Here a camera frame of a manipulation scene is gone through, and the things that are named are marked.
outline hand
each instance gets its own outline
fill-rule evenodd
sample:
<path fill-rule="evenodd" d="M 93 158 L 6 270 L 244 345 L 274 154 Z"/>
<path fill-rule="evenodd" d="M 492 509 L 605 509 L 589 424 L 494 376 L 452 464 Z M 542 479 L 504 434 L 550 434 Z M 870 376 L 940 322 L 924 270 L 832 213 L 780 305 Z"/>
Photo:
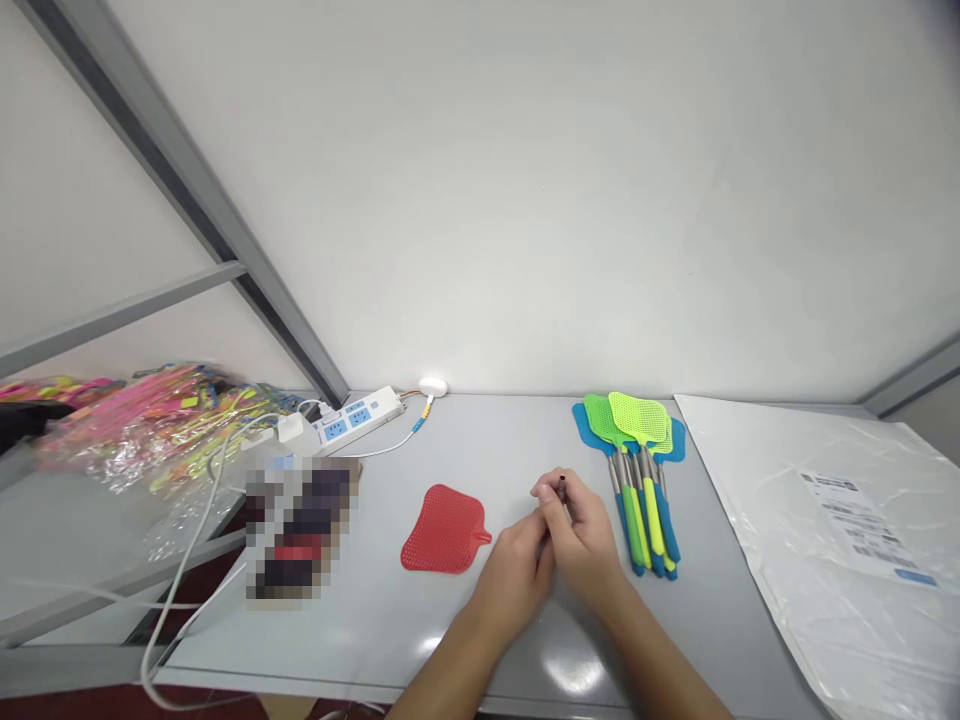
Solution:
<path fill-rule="evenodd" d="M 547 524 L 537 509 L 501 532 L 463 609 L 502 650 L 527 626 L 550 594 L 555 562 L 549 537 L 537 560 L 546 531 Z"/>
<path fill-rule="evenodd" d="M 569 519 L 556 492 L 561 475 Z M 541 475 L 530 494 L 540 501 L 560 572 L 580 599 L 602 615 L 626 582 L 603 500 L 570 468 L 554 468 Z"/>

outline white wall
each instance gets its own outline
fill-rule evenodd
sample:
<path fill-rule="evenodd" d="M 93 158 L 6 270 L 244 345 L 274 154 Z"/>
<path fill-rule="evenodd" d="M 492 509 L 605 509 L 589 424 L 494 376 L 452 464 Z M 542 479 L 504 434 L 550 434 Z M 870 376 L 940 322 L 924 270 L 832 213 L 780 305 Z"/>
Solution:
<path fill-rule="evenodd" d="M 955 465 L 960 465 L 960 377 L 927 393 L 887 419 L 907 423 Z"/>
<path fill-rule="evenodd" d="M 0 342 L 213 260 L 12 2 L 0 2 Z M 223 286 L 20 373 L 117 376 L 177 359 L 308 383 Z"/>
<path fill-rule="evenodd" d="M 351 387 L 849 401 L 960 327 L 938 5 L 111 6 Z"/>

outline white round plug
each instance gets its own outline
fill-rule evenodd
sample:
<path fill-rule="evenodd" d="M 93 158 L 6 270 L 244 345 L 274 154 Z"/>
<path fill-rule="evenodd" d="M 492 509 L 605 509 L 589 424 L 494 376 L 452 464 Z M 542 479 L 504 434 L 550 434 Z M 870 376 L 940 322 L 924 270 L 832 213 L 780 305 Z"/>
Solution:
<path fill-rule="evenodd" d="M 443 397 L 448 389 L 447 383 L 439 378 L 424 378 L 420 381 L 420 392 L 427 396 Z"/>

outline white plastic sheet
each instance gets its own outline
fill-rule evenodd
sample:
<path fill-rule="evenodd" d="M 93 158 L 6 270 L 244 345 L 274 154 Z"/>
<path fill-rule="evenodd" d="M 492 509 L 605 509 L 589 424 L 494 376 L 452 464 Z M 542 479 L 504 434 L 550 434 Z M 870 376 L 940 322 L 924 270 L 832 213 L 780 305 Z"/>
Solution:
<path fill-rule="evenodd" d="M 826 706 L 960 718 L 960 469 L 903 424 L 676 400 Z"/>

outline table surface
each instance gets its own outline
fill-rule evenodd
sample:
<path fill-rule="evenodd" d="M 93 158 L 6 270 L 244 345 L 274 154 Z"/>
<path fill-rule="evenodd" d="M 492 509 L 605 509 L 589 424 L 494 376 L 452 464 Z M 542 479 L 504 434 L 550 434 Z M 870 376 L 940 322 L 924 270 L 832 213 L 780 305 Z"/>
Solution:
<path fill-rule="evenodd" d="M 438 400 L 402 448 L 364 461 L 339 560 L 320 596 L 299 611 L 247 608 L 243 582 L 226 589 L 171 654 L 158 683 L 392 702 L 469 597 L 492 546 L 462 575 L 400 565 L 428 488 L 478 498 L 496 537 L 535 507 L 528 491 L 555 466 L 576 469 L 619 527 L 606 459 L 580 441 L 576 398 L 453 395 Z M 344 453 L 401 439 L 423 406 Z M 680 417 L 675 403 L 668 411 Z M 860 408 L 794 406 L 870 417 Z M 637 592 L 734 715 L 806 720 L 828 715 L 783 645 L 693 443 L 666 466 L 683 562 L 677 582 L 628 571 Z M 615 533 L 624 568 L 628 552 Z M 555 718 L 631 717 L 619 660 L 588 610 L 558 579 L 553 594 L 502 659 L 482 709 Z"/>
<path fill-rule="evenodd" d="M 70 590 L 19 581 L 96 586 L 147 562 L 144 538 L 168 506 L 139 485 L 113 492 L 81 473 L 34 468 L 34 455 L 18 446 L 0 459 L 0 619 L 51 602 Z M 216 534 L 211 518 L 204 537 Z M 156 602 L 169 586 L 158 583 L 134 596 Z M 28 645 L 120 645 L 147 610 L 114 603 L 31 640 Z"/>

